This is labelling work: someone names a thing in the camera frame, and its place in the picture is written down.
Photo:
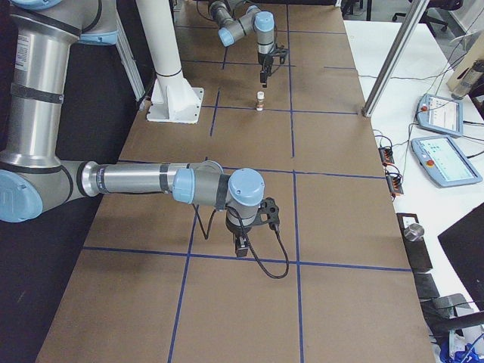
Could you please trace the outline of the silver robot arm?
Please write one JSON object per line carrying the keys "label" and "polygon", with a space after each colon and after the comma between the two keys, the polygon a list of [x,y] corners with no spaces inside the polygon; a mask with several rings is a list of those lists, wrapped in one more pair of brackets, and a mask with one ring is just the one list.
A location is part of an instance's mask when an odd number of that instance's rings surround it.
{"label": "silver robot arm", "polygon": [[171,194],[225,211],[236,255],[253,253],[248,231],[261,223],[265,182],[250,168],[227,175],[200,163],[62,161],[56,155],[70,47],[117,41],[114,1],[13,1],[17,54],[8,142],[1,153],[1,219],[24,222],[81,197]]}
{"label": "silver robot arm", "polygon": [[263,11],[251,1],[208,1],[208,16],[205,17],[200,12],[199,1],[196,4],[199,15],[218,27],[217,34],[225,49],[252,33],[256,35],[258,64],[261,66],[259,81],[263,88],[267,88],[274,59],[278,57],[280,64],[284,64],[287,56],[287,49],[279,48],[276,41],[273,13]]}

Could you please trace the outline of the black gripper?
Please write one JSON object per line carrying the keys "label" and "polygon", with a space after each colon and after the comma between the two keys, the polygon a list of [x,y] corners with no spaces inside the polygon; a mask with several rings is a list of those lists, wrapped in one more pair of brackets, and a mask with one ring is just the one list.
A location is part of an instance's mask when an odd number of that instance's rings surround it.
{"label": "black gripper", "polygon": [[273,57],[270,54],[258,54],[258,62],[261,65],[261,71],[259,74],[260,83],[262,87],[267,86],[267,74],[270,73],[273,64]]}
{"label": "black gripper", "polygon": [[248,234],[252,229],[251,225],[240,225],[239,219],[230,211],[227,211],[225,216],[225,225],[227,229],[233,234],[234,251],[237,258],[244,258],[247,256],[249,246],[247,239],[242,236],[243,230]]}

